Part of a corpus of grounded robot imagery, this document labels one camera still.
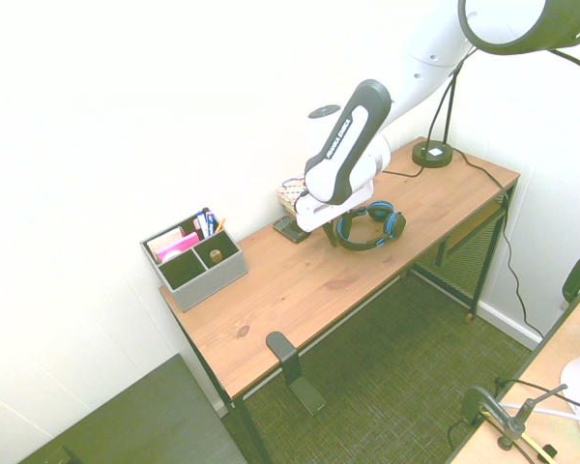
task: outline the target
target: metal mesh panel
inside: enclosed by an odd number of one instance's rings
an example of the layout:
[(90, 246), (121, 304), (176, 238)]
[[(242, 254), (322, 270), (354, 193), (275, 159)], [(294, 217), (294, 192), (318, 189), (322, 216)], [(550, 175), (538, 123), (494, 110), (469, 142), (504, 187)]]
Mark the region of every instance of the metal mesh panel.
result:
[(436, 266), (435, 253), (429, 252), (416, 264), (472, 300), (490, 247), (495, 224), (492, 223), (486, 227), (454, 256), (446, 260), (442, 267)]

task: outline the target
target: blue and black headphones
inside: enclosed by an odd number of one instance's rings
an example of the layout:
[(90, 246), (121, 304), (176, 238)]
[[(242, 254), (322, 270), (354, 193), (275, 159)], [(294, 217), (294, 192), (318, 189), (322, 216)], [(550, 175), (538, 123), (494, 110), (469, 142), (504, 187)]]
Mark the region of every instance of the blue and black headphones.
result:
[[(363, 216), (365, 213), (368, 213), (372, 219), (383, 222), (383, 234), (368, 242), (353, 242), (349, 239), (352, 219), (357, 216)], [(402, 234), (405, 226), (406, 217), (396, 212), (391, 203), (388, 201), (375, 201), (367, 207), (353, 208), (348, 213), (341, 215), (337, 222), (337, 239), (345, 248), (354, 251), (364, 251), (381, 247), (387, 240), (396, 239)]]

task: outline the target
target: black cable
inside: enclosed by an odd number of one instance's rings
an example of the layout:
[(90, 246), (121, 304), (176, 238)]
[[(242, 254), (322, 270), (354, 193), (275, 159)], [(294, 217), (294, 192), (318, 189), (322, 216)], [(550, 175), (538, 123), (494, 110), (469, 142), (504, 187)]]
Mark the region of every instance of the black cable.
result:
[[(494, 394), (495, 397), (499, 394), (500, 389), (502, 387), (504, 387), (506, 384), (522, 384), (522, 385), (526, 385), (527, 387), (533, 387), (534, 389), (541, 390), (543, 392), (550, 392), (550, 390), (548, 390), (545, 387), (542, 387), (542, 386), (539, 386), (536, 384), (532, 384), (530, 382), (526, 382), (524, 380), (519, 380), (519, 379), (505, 379), (505, 380), (503, 380), (500, 377), (497, 377), (496, 379), (494, 379), (494, 383), (496, 384), (496, 393)], [(562, 401), (566, 401), (567, 403), (571, 403), (575, 406), (580, 407), (579, 402), (574, 401), (573, 399), (569, 399), (566, 396), (563, 396), (562, 394), (556, 393), (554, 396), (561, 399)]]
[(453, 150), (455, 150), (457, 153), (459, 153), (469, 166), (474, 167), (475, 169), (478, 169), (479, 171), (483, 171), (497, 186), (499, 186), (499, 189), (501, 189), (503, 191), (503, 195), (505, 196), (505, 200), (507, 202), (507, 207), (505, 208), (505, 218), (503, 221), (503, 238), (505, 239), (505, 242), (507, 242), (507, 251), (508, 251), (507, 267), (511, 271), (513, 278), (515, 278), (515, 295), (517, 296), (518, 301), (520, 302), (520, 305), (522, 306), (522, 315), (524, 317), (524, 323), (527, 326), (529, 326), (531, 329), (533, 329), (535, 332), (537, 332), (541, 336), (541, 338), (544, 338), (545, 335), (538, 328), (536, 328), (535, 326), (533, 326), (532, 324), (530, 324), (527, 321), (526, 305), (524, 304), (524, 301), (522, 300), (522, 296), (520, 295), (520, 279), (518, 278), (518, 275), (515, 273), (515, 271), (511, 267), (511, 256), (513, 253), (512, 253), (512, 248), (511, 248), (511, 242), (509, 241), (509, 238), (505, 234), (505, 229), (507, 228), (508, 219), (509, 219), (509, 195), (505, 191), (505, 188), (503, 187), (503, 185), (492, 174), (490, 174), (486, 169), (482, 168), (481, 166), (477, 166), (476, 164), (472, 164), (470, 161), (468, 161), (468, 158), (466, 158), (466, 155), (464, 153), (462, 153), (460, 150), (458, 150), (457, 148), (454, 148)]
[(560, 56), (561, 58), (565, 58), (567, 61), (570, 61), (574, 65), (578, 65), (580, 67), (580, 60), (579, 59), (574, 58), (571, 55), (567, 55), (566, 53), (562, 53), (560, 50), (548, 50), (548, 51), (554, 55)]
[(453, 447), (453, 442), (451, 441), (451, 432), (463, 421), (464, 419), (460, 419), (458, 422), (454, 423), (451, 427), (447, 429), (447, 441), (449, 442), (449, 447), (451, 448), (451, 451), (455, 451), (455, 448)]
[(445, 120), (445, 132), (443, 134), (443, 145), (447, 145), (449, 138), (449, 125), (451, 122), (451, 113), (453, 112), (453, 99), (455, 98), (455, 82), (457, 81), (457, 74), (453, 75), (451, 80), (451, 95), (449, 96), (449, 108), (447, 110), (447, 119)]
[[(483, 420), (486, 421), (487, 423), (489, 423), (490, 425), (492, 425), (494, 428), (496, 428), (501, 434), (505, 435), (505, 432), (503, 431), (503, 429), (501, 429), (496, 423), (494, 423), (492, 420), (488, 419), (486, 416), (481, 415), (483, 417)], [(531, 456), (529, 456), (529, 454), (527, 452), (525, 452), (517, 443), (515, 442), (511, 442), (512, 445), (515, 446), (515, 448), (520, 451), (520, 453), (526, 457), (526, 460), (529, 461), (531, 464), (535, 464), (535, 461), (533, 459), (531, 459)]]
[[(427, 132), (427, 140), (425, 141), (425, 153), (427, 153), (427, 149), (429, 148), (429, 142), (432, 139), (431, 138), (432, 137), (432, 130), (434, 129), (434, 125), (436, 124), (436, 120), (438, 119), (438, 115), (441, 112), (441, 108), (443, 107), (443, 103), (445, 102), (445, 98), (447, 97), (449, 91), (451, 90), (451, 87), (455, 86), (455, 79), (457, 78), (457, 75), (460, 74), (460, 71), (462, 71), (462, 65), (464, 65), (464, 62), (468, 58), (470, 58), (476, 51), (477, 51), (476, 48), (474, 48), (474, 47), (471, 48), (469, 50), (469, 52), (466, 54), (466, 56), (464, 56), (464, 58), (462, 58), (460, 60), (460, 62), (457, 64), (457, 67), (455, 68), (455, 70), (453, 70), (453, 72), (451, 73), (453, 78), (451, 79), (451, 81), (447, 85), (447, 88), (445, 89), (445, 92), (443, 93), (443, 96), (441, 97), (440, 103), (438, 103), (438, 108), (436, 109), (436, 113), (434, 114), (434, 118), (432, 118), (432, 123), (429, 126), (429, 131)], [(453, 93), (451, 93), (451, 98), (449, 99), (449, 114), (452, 110), (452, 107), (453, 107)], [(419, 177), (419, 175), (423, 172), (424, 168), (425, 168), (425, 166), (422, 166), (417, 174), (405, 174), (403, 172), (394, 172), (394, 171), (382, 171), (382, 172), (384, 172), (385, 174), (392, 174), (395, 176), (414, 178), (414, 177)]]

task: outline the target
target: desk organizer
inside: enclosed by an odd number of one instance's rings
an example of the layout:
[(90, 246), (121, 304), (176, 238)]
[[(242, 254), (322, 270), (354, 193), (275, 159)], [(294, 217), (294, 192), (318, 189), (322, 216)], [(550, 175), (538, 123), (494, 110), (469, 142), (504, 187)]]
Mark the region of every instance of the desk organizer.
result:
[[(204, 208), (202, 211), (206, 213), (209, 210)], [(187, 217), (140, 242), (151, 266), (183, 312), (247, 273), (247, 263), (243, 252), (230, 234), (221, 228), (217, 233), (205, 239), (202, 231), (193, 225), (194, 219), (196, 215)], [(182, 227), (186, 235), (196, 232), (200, 242), (175, 258), (158, 264), (153, 252), (146, 244), (177, 227)], [(217, 227), (218, 219), (215, 217), (215, 228)], [(210, 252), (214, 249), (221, 252), (223, 259), (219, 263), (214, 263), (210, 257)]]

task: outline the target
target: headphone ear cup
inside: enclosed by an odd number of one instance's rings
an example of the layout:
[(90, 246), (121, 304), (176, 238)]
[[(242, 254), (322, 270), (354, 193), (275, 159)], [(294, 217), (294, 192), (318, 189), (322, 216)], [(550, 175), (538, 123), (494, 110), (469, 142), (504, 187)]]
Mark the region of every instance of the headphone ear cup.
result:
[(391, 213), (394, 213), (393, 205), (388, 201), (375, 201), (367, 207), (369, 216), (378, 222), (385, 222)]
[(406, 217), (401, 213), (391, 213), (387, 216), (387, 219), (385, 219), (383, 232), (392, 239), (396, 239), (402, 235), (404, 227), (406, 227)]

